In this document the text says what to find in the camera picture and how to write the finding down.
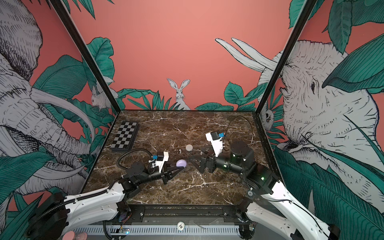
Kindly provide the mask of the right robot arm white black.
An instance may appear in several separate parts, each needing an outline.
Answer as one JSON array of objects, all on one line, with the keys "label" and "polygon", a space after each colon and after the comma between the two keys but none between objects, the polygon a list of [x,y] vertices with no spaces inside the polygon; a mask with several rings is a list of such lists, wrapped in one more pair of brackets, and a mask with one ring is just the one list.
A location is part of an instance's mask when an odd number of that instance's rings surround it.
[{"label": "right robot arm white black", "polygon": [[286,240],[339,239],[341,230],[305,208],[273,171],[256,162],[255,152],[247,142],[234,139],[226,150],[226,137],[226,132],[207,133],[210,146],[187,160],[201,174],[223,170],[241,177],[247,193],[236,206],[240,221],[261,224]]}]

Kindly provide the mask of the black mounting rail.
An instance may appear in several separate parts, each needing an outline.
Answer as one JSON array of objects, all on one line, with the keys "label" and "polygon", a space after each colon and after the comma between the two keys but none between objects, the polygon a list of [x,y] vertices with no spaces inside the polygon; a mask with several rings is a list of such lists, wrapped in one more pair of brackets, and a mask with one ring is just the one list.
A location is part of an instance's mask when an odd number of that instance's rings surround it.
[{"label": "black mounting rail", "polygon": [[132,213],[129,223],[141,223],[144,218],[222,218],[226,223],[248,223],[245,209],[238,205],[138,205],[123,208]]}]

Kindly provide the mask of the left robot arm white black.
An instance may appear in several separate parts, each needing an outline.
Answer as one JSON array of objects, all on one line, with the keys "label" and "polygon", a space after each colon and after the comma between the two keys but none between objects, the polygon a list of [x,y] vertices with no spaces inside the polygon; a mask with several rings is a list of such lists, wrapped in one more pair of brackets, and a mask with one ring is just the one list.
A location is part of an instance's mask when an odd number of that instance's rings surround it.
[{"label": "left robot arm white black", "polygon": [[109,221],[121,212],[130,218],[127,200],[136,196],[142,184],[162,180],[164,184],[172,180],[185,166],[169,163],[168,152],[150,154],[146,166],[137,161],[124,167],[121,161],[136,152],[131,150],[121,155],[116,162],[126,173],[114,180],[108,187],[78,195],[51,195],[30,216],[24,237],[30,240],[56,240],[65,233],[100,221]]}]

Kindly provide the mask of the purple earbud charging case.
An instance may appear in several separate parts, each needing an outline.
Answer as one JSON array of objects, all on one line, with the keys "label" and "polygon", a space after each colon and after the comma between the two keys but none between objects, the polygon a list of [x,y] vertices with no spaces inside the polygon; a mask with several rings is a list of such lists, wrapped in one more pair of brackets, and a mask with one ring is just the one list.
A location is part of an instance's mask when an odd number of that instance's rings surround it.
[{"label": "purple earbud charging case", "polygon": [[183,168],[185,168],[186,166],[187,166],[187,161],[186,160],[178,160],[177,162],[176,162],[176,166],[177,167],[183,167]]}]

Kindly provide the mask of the black white checkerboard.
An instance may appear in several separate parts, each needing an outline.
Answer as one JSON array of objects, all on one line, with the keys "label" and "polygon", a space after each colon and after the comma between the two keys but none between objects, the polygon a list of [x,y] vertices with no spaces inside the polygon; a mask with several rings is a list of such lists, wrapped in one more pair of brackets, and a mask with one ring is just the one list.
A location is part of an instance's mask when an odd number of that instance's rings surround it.
[{"label": "black white checkerboard", "polygon": [[112,152],[129,152],[135,142],[136,136],[140,128],[139,122],[123,121],[112,141]]}]

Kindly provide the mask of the pink round object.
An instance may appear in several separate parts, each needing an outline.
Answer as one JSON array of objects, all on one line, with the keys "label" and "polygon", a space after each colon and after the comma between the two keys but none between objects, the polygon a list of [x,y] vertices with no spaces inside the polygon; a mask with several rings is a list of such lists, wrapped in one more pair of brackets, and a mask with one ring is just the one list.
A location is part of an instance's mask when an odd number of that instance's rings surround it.
[{"label": "pink round object", "polygon": [[87,238],[87,233],[76,233],[74,231],[70,231],[63,235],[62,240],[87,240]]}]

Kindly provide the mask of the poker chip on duct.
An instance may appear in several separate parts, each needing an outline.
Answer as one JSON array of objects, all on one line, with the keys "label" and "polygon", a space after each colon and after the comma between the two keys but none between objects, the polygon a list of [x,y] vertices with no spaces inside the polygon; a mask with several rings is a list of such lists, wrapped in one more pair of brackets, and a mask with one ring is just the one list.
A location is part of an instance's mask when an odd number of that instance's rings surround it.
[{"label": "poker chip on duct", "polygon": [[179,230],[179,231],[183,231],[184,229],[185,229],[185,223],[184,222],[178,222],[177,223],[177,229]]}]

